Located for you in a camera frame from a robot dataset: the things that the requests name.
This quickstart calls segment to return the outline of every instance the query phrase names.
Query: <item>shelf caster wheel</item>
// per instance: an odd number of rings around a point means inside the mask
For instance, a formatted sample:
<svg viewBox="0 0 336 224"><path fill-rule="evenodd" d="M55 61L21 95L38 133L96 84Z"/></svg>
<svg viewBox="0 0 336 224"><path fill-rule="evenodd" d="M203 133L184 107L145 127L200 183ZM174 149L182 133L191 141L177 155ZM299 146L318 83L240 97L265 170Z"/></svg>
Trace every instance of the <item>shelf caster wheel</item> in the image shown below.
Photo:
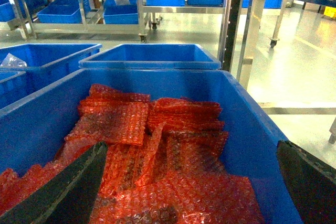
<svg viewBox="0 0 336 224"><path fill-rule="evenodd" d="M271 48L274 48L277 45L277 40L271 40Z"/></svg>
<svg viewBox="0 0 336 224"><path fill-rule="evenodd" d="M147 36L140 35L140 40L141 40L141 43L146 43L147 42Z"/></svg>

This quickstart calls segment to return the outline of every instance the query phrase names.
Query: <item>shiny floor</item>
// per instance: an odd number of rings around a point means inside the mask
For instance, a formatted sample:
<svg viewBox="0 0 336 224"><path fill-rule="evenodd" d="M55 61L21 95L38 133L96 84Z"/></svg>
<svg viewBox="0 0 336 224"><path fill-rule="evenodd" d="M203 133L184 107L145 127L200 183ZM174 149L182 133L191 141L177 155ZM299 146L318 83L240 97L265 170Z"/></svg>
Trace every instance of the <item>shiny floor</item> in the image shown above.
<svg viewBox="0 0 336 224"><path fill-rule="evenodd" d="M197 43L217 55L220 15L162 14L148 42ZM336 102L336 22L320 14L287 9L280 41L269 47L276 22L264 16L259 32L248 92L257 102ZM22 44L18 31L1 32L0 46ZM99 42L103 50L122 43L138 43L132 35L40 34L36 42ZM236 74L242 36L237 45L232 73ZM328 143L335 115L272 115L287 137L306 151L336 168L336 145Z"/></svg>

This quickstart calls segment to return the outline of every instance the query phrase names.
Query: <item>stainless steel rack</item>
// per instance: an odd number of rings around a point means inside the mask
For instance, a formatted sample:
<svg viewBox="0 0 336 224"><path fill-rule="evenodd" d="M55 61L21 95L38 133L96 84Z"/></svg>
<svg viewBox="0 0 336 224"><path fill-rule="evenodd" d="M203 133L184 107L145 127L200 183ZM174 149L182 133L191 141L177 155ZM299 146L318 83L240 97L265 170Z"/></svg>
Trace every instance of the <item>stainless steel rack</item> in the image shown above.
<svg viewBox="0 0 336 224"><path fill-rule="evenodd" d="M304 1L308 3L314 3L319 5L328 5L336 7L336 0L299 0ZM230 15L230 10L234 8L232 6L233 1L227 0L226 6L228 7L227 12L224 14L223 18L223 30L220 36L220 39L222 40L222 43L219 44L219 55L222 55L223 58L223 69L230 71L233 61L233 53L231 50L228 50L230 48L234 48L234 43L226 43L228 41L228 38L230 38L230 34L234 31L236 31L237 27L234 26L232 30L230 30L230 25L234 23L236 20L234 20L235 15ZM265 4L265 0L250 0L248 11L247 11L247 20L245 25L245 32L243 35L243 43L242 43L242 49L239 57L239 64L238 64L238 74L237 74L237 80L239 83L247 89L248 82L251 74L251 69L253 66L253 60L256 55L256 45L258 41L258 34L259 34L259 27L262 19L263 14L263 7ZM276 32L278 32L280 24L281 24L281 18L277 21L276 25ZM293 106L290 106L287 104L287 106L283 106L283 104L275 104L275 103L263 103L260 104L260 106L268 113L268 114L319 114L319 115L335 115L336 114L336 103L311 103L311 104L293 104ZM333 124L330 132L332 133L330 142L333 143L336 139L336 127L335 123Z"/></svg>
<svg viewBox="0 0 336 224"><path fill-rule="evenodd" d="M37 33L136 34L140 36L141 42L146 42L146 25L150 20L150 14L144 14L143 0L138 0L138 25L98 24L103 15L103 7L92 10L93 14L91 14L89 18L89 15L86 15L84 12L83 0L78 1L82 17L81 24L45 24L40 23L38 18L35 18L34 22L32 20L24 19L22 13L20 13L20 9L17 8L19 6L18 1L10 0L12 6L14 7L15 5L16 19L1 24L0 29L1 27L4 27L5 29L14 29L19 26L24 39L28 39L31 35L36 36Z"/></svg>

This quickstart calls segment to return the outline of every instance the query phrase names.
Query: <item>red bubble wrap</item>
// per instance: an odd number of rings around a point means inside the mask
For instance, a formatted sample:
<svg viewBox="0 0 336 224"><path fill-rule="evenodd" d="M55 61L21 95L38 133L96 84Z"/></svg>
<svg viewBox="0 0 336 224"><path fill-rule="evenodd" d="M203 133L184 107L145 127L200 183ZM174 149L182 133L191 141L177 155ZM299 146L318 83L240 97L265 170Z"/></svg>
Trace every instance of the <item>red bubble wrap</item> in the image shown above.
<svg viewBox="0 0 336 224"><path fill-rule="evenodd" d="M265 223L248 178L169 173L94 209L96 223Z"/></svg>
<svg viewBox="0 0 336 224"><path fill-rule="evenodd" d="M124 164L120 170L119 177L115 182L116 192L128 190L135 187L133 184L134 165L139 148L139 146L130 146L127 156L123 161Z"/></svg>
<svg viewBox="0 0 336 224"><path fill-rule="evenodd" d="M100 197L108 198L116 193L116 182L121 174L123 162L127 157L129 149L130 146L124 144L116 144L109 147L102 184L99 190Z"/></svg>
<svg viewBox="0 0 336 224"><path fill-rule="evenodd" d="M167 170L181 170L181 142L169 137L167 140Z"/></svg>
<svg viewBox="0 0 336 224"><path fill-rule="evenodd" d="M44 168L40 165L33 165L21 179L16 181L11 187L11 191L7 191L2 198L0 215L28 198L64 168L64 163L60 161L49 162Z"/></svg>
<svg viewBox="0 0 336 224"><path fill-rule="evenodd" d="M156 153L158 152L159 144L161 141L163 127L164 127L164 124L160 124L159 127L157 127L155 131L153 132L150 144L145 150L143 168L142 168L141 176L135 182L136 186L148 185L153 180Z"/></svg>
<svg viewBox="0 0 336 224"><path fill-rule="evenodd" d="M145 135L143 140L143 146L139 147L138 153L135 158L135 165L133 171L133 184L135 184L135 182L141 176L146 150L149 149L150 143L151 143L151 137Z"/></svg>
<svg viewBox="0 0 336 224"><path fill-rule="evenodd" d="M167 173L167 140L162 138L157 149L154 171L153 183L163 179Z"/></svg>
<svg viewBox="0 0 336 224"><path fill-rule="evenodd" d="M225 173L224 165L214 156L207 146L182 142L181 168L186 174L202 172Z"/></svg>
<svg viewBox="0 0 336 224"><path fill-rule="evenodd" d="M70 164L96 143L96 140L86 137L68 141L64 144L59 159L62 159L65 163Z"/></svg>
<svg viewBox="0 0 336 224"><path fill-rule="evenodd" d="M99 97L116 101L124 102L150 102L151 96L149 94L138 94L138 93L122 93L119 90L100 85L93 84L90 88L91 97Z"/></svg>
<svg viewBox="0 0 336 224"><path fill-rule="evenodd" d="M3 198L3 194L11 186L13 186L18 180L19 180L19 177L13 169L8 168L3 173L1 173L0 175L0 202L1 202L1 199Z"/></svg>
<svg viewBox="0 0 336 224"><path fill-rule="evenodd" d="M161 98L155 102L154 111L175 114L208 114L219 117L222 109L216 102L188 102L182 99Z"/></svg>
<svg viewBox="0 0 336 224"><path fill-rule="evenodd" d="M121 93L121 91L117 89L110 88L109 86L101 85L101 84L92 84L89 94L93 97L102 97L105 94L114 94L114 93Z"/></svg>
<svg viewBox="0 0 336 224"><path fill-rule="evenodd" d="M97 142L142 145L147 114L145 103L115 107L113 112L85 114L65 140L91 138Z"/></svg>
<svg viewBox="0 0 336 224"><path fill-rule="evenodd" d="M221 131L224 122L207 117L195 117L187 114L155 114L150 115L148 126L153 131L159 124L165 122L163 129L167 131Z"/></svg>

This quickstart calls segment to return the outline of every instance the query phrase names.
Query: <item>metal pole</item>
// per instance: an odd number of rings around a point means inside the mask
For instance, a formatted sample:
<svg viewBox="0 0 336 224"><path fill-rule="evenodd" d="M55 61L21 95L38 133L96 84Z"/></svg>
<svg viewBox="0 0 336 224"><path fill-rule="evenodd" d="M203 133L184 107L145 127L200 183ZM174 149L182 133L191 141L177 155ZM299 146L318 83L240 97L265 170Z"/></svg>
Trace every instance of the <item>metal pole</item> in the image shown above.
<svg viewBox="0 0 336 224"><path fill-rule="evenodd" d="M79 3L80 15L81 15L81 18L82 18L82 23L84 25L84 30L86 31L88 29L88 26L87 26L87 22L86 22L83 0L78 0L78 3Z"/></svg>
<svg viewBox="0 0 336 224"><path fill-rule="evenodd" d="M279 14L279 16L277 18L277 22L275 24L273 36L272 36L272 38L270 38L271 48L276 46L277 41L280 40L278 36L279 36L280 26L281 26L281 23L282 23L283 14L285 13L285 9L286 9L286 3L287 3L287 0L282 0L280 14Z"/></svg>
<svg viewBox="0 0 336 224"><path fill-rule="evenodd" d="M21 1L24 4L24 11L26 13L27 20L30 21L29 24L31 25L32 21L30 19L29 11L28 11L28 8L26 6L25 0L21 0ZM28 29L26 27L26 19L24 18L24 15L21 12L19 1L18 0L9 0L9 2L11 4L12 8L13 8L13 12L15 14L15 17L19 20L19 23L20 23L20 29L19 30L20 30L21 36L24 40L28 40L29 39L29 32L28 32Z"/></svg>
<svg viewBox="0 0 336 224"><path fill-rule="evenodd" d="M156 14L152 13L152 28L156 30Z"/></svg>
<svg viewBox="0 0 336 224"><path fill-rule="evenodd" d="M222 63L222 69L226 71L231 71L232 67L242 1L225 0L219 36L218 58Z"/></svg>
<svg viewBox="0 0 336 224"><path fill-rule="evenodd" d="M237 80L245 89L247 89L251 74L264 4L265 0L250 0L247 9L242 50L240 52L237 72Z"/></svg>
<svg viewBox="0 0 336 224"><path fill-rule="evenodd" d="M139 21L139 36L142 43L146 43L147 41L147 34L146 34L146 27L145 21L143 17L143 0L138 0L138 21Z"/></svg>

